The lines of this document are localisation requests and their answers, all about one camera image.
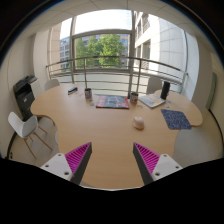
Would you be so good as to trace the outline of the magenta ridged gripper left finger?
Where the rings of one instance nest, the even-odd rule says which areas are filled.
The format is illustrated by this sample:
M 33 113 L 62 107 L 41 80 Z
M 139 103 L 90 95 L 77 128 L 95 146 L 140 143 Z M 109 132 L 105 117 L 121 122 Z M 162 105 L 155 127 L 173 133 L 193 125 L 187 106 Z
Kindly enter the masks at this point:
M 92 154 L 92 143 L 88 142 L 72 151 L 63 154 L 57 153 L 41 168 L 65 180 L 79 185 L 88 161 Z

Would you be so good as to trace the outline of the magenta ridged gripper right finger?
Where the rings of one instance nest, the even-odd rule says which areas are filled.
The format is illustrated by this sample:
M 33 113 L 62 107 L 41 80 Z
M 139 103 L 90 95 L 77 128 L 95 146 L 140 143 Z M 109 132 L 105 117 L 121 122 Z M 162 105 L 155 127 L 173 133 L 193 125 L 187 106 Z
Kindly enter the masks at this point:
M 168 154 L 158 154 L 138 143 L 133 144 L 133 154 L 145 185 L 182 169 Z

